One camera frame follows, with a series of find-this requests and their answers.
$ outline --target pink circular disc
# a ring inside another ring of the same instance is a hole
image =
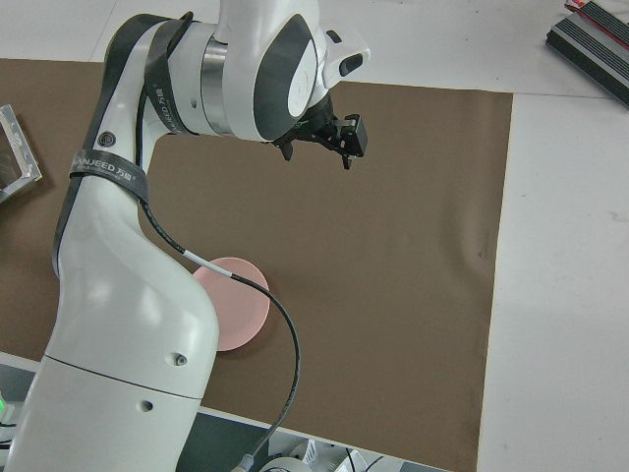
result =
[[[213,264],[268,289],[257,267],[238,258],[221,258]],[[194,277],[209,295],[218,318],[218,350],[229,351],[251,341],[264,325],[269,300],[257,290],[225,275],[200,267]]]

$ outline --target brown paper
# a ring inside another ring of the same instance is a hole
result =
[[[2,351],[38,360],[54,324],[52,236],[101,67],[0,61],[0,102],[44,174],[0,205]],[[167,137],[153,212],[195,253],[257,265],[291,312],[304,364],[285,426],[475,470],[511,95],[344,84],[333,100],[367,125],[351,171],[312,144],[288,163],[272,146]],[[271,310],[253,341],[218,355],[203,405],[270,422],[292,363]]]

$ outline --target white device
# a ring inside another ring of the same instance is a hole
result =
[[[366,135],[358,115],[333,116],[328,91],[369,57],[321,24],[316,0],[226,0],[218,25],[141,15],[118,30],[56,232],[57,322],[5,472],[175,470],[218,326],[200,285],[144,237],[135,165],[147,171],[169,133],[274,142],[286,157],[308,129],[349,167]]]

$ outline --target black strap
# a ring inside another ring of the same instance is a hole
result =
[[[168,56],[176,46],[174,41],[181,40],[190,23],[186,20],[172,20],[161,25],[150,44],[144,66],[146,95],[164,126],[177,135],[196,134],[186,128],[179,116],[168,69]]]
[[[144,203],[148,203],[146,174],[133,162],[111,152],[81,149],[75,154],[70,177],[95,175],[127,189]]]

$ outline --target cable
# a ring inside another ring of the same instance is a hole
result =
[[[188,18],[185,18],[185,21],[184,21],[185,27],[182,28],[182,30],[184,32],[185,32],[185,29],[187,28],[187,26],[189,25],[191,20],[192,20],[192,15],[190,15]],[[176,41],[171,42],[172,49],[169,48],[170,52],[172,52],[172,50],[174,50],[174,48],[176,47],[177,43],[179,42],[179,40],[181,40],[182,37],[183,37],[183,35],[181,34],[176,39]],[[136,162],[136,165],[139,168],[143,167],[143,159],[142,159],[142,157],[143,157],[143,115],[144,115],[145,106],[146,106],[146,90],[143,87],[142,91],[140,93],[140,99],[138,101],[138,114],[136,116],[136,157],[135,157],[135,162]],[[157,234],[159,234],[159,236],[164,241],[166,241],[166,243],[168,243],[168,245],[170,247],[172,247],[178,253],[182,254],[186,259],[188,259],[188,260],[190,260],[190,261],[192,261],[192,262],[194,262],[194,263],[196,263],[196,264],[198,264],[200,266],[207,267],[207,268],[209,268],[211,270],[214,270],[214,271],[216,271],[216,272],[218,272],[218,273],[220,273],[222,275],[230,277],[233,280],[236,280],[237,282],[240,282],[240,283],[242,283],[244,285],[248,285],[248,286],[252,287],[253,289],[257,290],[258,292],[262,293],[266,297],[268,297],[268,299],[271,302],[273,302],[273,305],[275,305],[275,307],[282,314],[282,317],[284,318],[288,328],[290,329],[291,336],[293,338],[293,345],[295,347],[295,371],[294,371],[294,375],[293,375],[293,382],[292,382],[291,389],[290,389],[290,392],[288,394],[288,397],[286,399],[286,402],[284,403],[284,407],[282,408],[282,410],[281,410],[280,414],[278,415],[277,419],[271,424],[271,426],[266,430],[266,432],[262,435],[262,437],[256,442],[256,444],[254,445],[254,447],[252,449],[252,453],[251,454],[245,454],[245,456],[243,457],[243,462],[241,462],[241,464],[248,463],[248,464],[253,465],[253,458],[259,453],[259,451],[262,449],[264,444],[266,442],[268,442],[268,440],[273,435],[273,433],[275,433],[277,428],[279,428],[279,426],[282,424],[282,422],[284,421],[284,419],[288,415],[288,411],[290,410],[291,406],[293,405],[293,402],[295,401],[295,396],[297,395],[297,387],[299,385],[299,379],[300,379],[301,368],[302,368],[302,353],[301,353],[301,345],[300,345],[300,342],[299,342],[299,337],[297,335],[297,330],[295,328],[295,324],[293,323],[290,315],[288,314],[288,312],[286,311],[284,306],[281,304],[281,302],[272,293],[270,293],[264,287],[262,287],[262,286],[258,285],[257,283],[253,282],[252,280],[249,280],[249,279],[247,279],[245,277],[241,277],[240,275],[238,275],[236,273],[232,273],[232,272],[230,272],[228,270],[225,270],[224,268],[219,267],[218,265],[214,265],[214,264],[206,261],[205,259],[197,256],[193,252],[188,251],[182,245],[177,243],[172,237],[170,237],[170,235],[166,232],[166,230],[161,227],[161,225],[157,222],[157,219],[153,215],[152,211],[150,210],[150,206],[149,206],[148,202],[140,201],[140,205],[141,205],[141,207],[142,207],[142,209],[144,211],[144,214],[146,215],[146,218],[148,219],[148,222],[150,223],[150,225],[157,232]]]
[[[367,469],[365,469],[365,472],[368,472],[372,467],[374,467],[380,460],[382,460],[384,458],[383,455],[381,455],[378,459],[376,459],[374,462],[372,462]]]
[[[350,449],[345,447],[345,452],[347,453],[347,456],[350,459],[350,464],[352,464],[352,472],[356,472],[356,467],[354,466],[354,459],[352,459],[352,453],[350,452]]]

